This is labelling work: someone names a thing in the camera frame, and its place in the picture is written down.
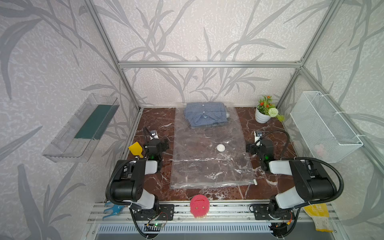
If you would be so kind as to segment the blue checked shirt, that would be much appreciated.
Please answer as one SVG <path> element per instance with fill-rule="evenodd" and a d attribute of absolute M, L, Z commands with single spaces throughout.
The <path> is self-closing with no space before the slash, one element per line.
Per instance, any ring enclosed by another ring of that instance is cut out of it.
<path fill-rule="evenodd" d="M 224 125 L 229 118 L 225 104 L 216 102 L 188 103 L 184 115 L 192 128 Z"/>

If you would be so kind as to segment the clear vacuum bag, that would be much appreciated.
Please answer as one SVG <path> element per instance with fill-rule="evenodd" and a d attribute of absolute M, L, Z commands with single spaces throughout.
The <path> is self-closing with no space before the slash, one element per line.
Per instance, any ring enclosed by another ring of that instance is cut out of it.
<path fill-rule="evenodd" d="M 255 173 L 236 109 L 225 105 L 229 118 L 224 125 L 192 128 L 185 119 L 186 105 L 176 109 L 171 188 L 253 185 Z M 218 144 L 226 150 L 219 152 Z"/>

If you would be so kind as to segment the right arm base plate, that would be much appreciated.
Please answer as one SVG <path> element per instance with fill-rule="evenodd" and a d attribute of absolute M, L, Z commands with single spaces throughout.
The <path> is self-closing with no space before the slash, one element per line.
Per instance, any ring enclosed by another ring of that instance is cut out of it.
<path fill-rule="evenodd" d="M 255 220 L 282 220 L 288 221 L 295 218 L 292 209 L 280 209 L 279 207 L 271 204 L 251 204 L 249 211 L 254 214 Z"/>

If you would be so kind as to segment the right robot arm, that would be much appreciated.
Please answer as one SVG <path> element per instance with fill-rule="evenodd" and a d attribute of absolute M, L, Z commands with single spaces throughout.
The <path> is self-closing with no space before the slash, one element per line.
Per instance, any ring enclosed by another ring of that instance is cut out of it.
<path fill-rule="evenodd" d="M 264 171 L 291 176 L 294 181 L 292 188 L 271 197 L 268 204 L 250 205 L 250 211 L 256 220 L 281 220 L 288 217 L 294 209 L 332 202 L 344 191 L 342 175 L 322 160 L 308 157 L 276 160 L 272 141 L 264 139 L 246 144 L 246 152 L 259 156 Z"/>

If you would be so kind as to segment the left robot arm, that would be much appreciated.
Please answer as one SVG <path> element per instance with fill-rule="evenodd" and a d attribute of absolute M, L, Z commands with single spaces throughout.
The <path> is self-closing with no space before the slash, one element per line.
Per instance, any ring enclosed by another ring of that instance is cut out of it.
<path fill-rule="evenodd" d="M 119 160 L 106 188 L 106 198 L 114 205 L 129 207 L 136 221 L 171 221 L 174 205 L 161 205 L 156 195 L 144 188 L 145 177 L 160 172 L 163 153 L 169 149 L 167 139 L 152 138 L 141 146 L 129 146 L 136 158 Z"/>

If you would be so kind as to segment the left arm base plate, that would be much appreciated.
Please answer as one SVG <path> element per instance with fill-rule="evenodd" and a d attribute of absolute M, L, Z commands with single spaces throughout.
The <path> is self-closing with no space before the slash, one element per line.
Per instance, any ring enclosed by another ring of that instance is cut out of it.
<path fill-rule="evenodd" d="M 154 206 L 150 210 L 134 211 L 135 220 L 149 221 L 155 219 L 157 221 L 172 221 L 175 213 L 175 205 L 160 204 Z"/>

